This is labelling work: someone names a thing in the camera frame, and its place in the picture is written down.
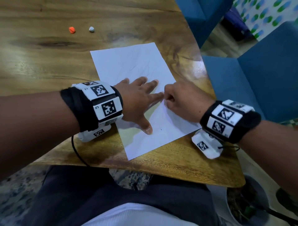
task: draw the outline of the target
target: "hand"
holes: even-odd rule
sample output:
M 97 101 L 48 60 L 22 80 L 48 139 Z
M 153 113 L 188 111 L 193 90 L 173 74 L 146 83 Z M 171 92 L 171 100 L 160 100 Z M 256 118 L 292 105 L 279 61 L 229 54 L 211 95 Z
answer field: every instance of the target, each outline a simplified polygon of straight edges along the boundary
M 138 124 L 148 135 L 152 134 L 152 126 L 145 118 L 144 113 L 149 107 L 162 101 L 164 93 L 150 94 L 158 85 L 158 80 L 147 82 L 147 77 L 140 77 L 129 84 L 126 78 L 114 87 L 120 92 L 123 99 L 123 120 Z
M 179 81 L 164 87 L 164 103 L 168 109 L 189 122 L 199 123 L 214 99 L 195 84 Z

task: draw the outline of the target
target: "blue chair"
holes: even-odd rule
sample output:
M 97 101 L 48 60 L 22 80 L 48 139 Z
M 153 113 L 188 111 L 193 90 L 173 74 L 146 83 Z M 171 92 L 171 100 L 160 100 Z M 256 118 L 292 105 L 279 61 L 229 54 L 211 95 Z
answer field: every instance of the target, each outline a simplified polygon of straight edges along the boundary
M 199 48 L 224 14 L 232 7 L 233 0 L 176 0 Z
M 239 58 L 203 56 L 215 95 L 251 105 L 262 119 L 298 118 L 298 25 L 284 22 Z

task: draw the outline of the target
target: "wood grain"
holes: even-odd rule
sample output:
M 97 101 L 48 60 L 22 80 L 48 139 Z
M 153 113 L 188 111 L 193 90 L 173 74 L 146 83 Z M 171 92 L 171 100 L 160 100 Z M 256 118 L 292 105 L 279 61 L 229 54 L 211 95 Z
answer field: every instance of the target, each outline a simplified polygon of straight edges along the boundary
M 0 95 L 60 90 L 98 79 L 90 50 L 155 42 L 176 80 L 188 79 L 214 96 L 197 43 L 175 0 L 0 0 Z M 70 34 L 68 27 L 76 29 Z M 93 26 L 94 33 L 88 28 Z M 178 179 L 240 187 L 234 151 L 207 159 L 191 134 L 128 161 L 115 125 L 82 143 L 92 166 L 132 169 Z M 34 164 L 82 165 L 70 139 Z

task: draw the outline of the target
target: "sheet of paper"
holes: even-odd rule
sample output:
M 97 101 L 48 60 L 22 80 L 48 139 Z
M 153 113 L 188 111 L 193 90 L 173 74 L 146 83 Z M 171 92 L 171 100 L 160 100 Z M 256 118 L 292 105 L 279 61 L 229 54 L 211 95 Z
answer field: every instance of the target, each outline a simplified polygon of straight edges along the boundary
M 164 91 L 166 84 L 175 82 L 155 43 L 91 51 L 91 56 L 100 80 L 111 86 L 124 78 L 132 82 L 146 76 L 148 81 L 159 80 L 152 92 L 158 93 Z M 174 114 L 163 102 L 145 112 L 145 117 L 152 125 L 152 135 L 146 135 L 135 123 L 116 123 L 128 160 L 201 128 L 199 124 L 189 123 Z

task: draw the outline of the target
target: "black cable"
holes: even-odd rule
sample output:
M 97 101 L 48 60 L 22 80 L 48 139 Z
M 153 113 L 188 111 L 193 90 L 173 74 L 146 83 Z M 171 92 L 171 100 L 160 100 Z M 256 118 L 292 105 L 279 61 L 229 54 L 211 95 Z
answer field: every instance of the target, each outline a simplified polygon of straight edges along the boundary
M 76 148 L 75 148 L 75 144 L 74 144 L 74 136 L 72 136 L 72 148 L 75 152 L 75 154 L 77 155 L 77 157 L 82 161 L 82 163 L 84 163 L 86 166 L 91 167 L 88 163 L 86 163 L 82 157 L 79 155 L 79 153 L 77 152 Z
M 218 149 L 221 149 L 221 148 L 238 148 L 236 151 L 240 150 L 240 148 L 238 146 L 221 146 L 221 147 L 218 147 Z

